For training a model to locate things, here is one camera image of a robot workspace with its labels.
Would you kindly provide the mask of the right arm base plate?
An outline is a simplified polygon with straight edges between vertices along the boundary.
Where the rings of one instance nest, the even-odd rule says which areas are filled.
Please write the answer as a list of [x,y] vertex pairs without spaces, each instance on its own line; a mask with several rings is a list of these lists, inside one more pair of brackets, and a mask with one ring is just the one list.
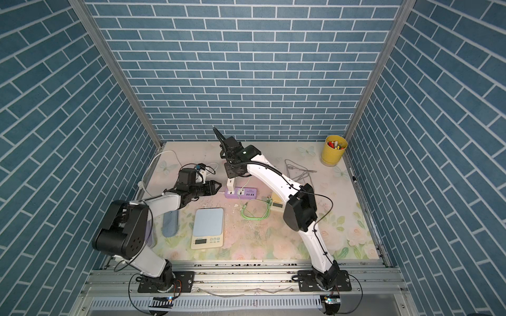
[[347,271],[338,272],[334,285],[331,288],[325,288],[318,284],[315,273],[312,270],[301,270],[291,277],[296,282],[301,292],[350,292],[352,291],[350,277]]

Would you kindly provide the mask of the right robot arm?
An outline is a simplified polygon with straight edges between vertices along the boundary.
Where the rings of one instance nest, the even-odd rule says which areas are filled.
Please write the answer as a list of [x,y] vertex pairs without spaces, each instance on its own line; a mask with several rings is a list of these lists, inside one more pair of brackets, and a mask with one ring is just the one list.
[[283,220],[299,233],[310,255],[312,270],[323,290],[350,290],[349,277],[325,246],[318,227],[317,193],[310,184],[299,184],[277,170],[256,147],[243,146],[232,136],[224,137],[213,129],[220,142],[220,157],[225,159],[229,179],[254,176],[272,189],[284,202]]

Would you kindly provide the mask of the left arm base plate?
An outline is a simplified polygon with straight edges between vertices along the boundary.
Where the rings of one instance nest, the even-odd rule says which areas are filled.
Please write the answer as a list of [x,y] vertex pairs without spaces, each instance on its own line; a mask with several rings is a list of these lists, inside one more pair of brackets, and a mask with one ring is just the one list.
[[195,273],[192,271],[174,271],[167,282],[159,278],[151,278],[138,275],[135,281],[138,283],[138,293],[189,293],[192,290]]

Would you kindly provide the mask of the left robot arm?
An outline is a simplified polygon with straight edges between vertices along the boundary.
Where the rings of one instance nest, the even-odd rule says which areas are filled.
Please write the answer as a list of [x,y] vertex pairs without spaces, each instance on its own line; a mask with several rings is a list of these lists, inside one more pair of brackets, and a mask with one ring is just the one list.
[[222,184],[207,180],[197,170],[179,171],[174,187],[146,200],[113,201],[92,242],[93,249],[115,256],[140,272],[144,284],[156,292],[168,292],[176,285],[172,264],[159,257],[147,241],[154,233],[154,219],[178,211],[202,196],[214,196]]

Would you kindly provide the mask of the purple power strip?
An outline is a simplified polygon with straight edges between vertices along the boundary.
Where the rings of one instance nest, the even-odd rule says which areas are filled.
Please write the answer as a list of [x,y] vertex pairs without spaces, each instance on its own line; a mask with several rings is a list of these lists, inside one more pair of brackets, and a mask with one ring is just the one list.
[[225,197],[236,200],[255,200],[257,197],[256,188],[235,188],[235,191],[225,191]]

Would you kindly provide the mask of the white charger adapter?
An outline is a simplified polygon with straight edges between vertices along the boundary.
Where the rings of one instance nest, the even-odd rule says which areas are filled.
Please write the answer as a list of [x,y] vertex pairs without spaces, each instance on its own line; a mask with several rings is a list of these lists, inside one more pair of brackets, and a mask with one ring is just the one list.
[[227,193],[229,195],[235,193],[235,179],[227,179]]

